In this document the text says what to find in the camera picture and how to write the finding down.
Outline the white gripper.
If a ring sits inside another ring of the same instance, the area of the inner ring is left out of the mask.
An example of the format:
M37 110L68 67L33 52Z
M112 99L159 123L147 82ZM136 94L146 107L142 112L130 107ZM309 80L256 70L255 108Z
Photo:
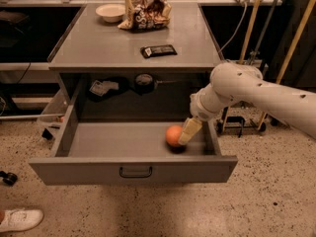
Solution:
M213 92L203 90L191 94L190 112L193 118L184 122L178 142L187 145L189 141L201 130L202 122L214 118L220 111L218 98Z

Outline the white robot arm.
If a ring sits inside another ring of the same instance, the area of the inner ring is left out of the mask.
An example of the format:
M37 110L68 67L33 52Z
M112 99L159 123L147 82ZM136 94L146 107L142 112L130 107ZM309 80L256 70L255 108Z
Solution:
M254 66L223 62L213 68L209 83L190 95L190 112L179 144L186 145L204 121L239 102L252 104L269 116L316 138L316 94L263 80Z

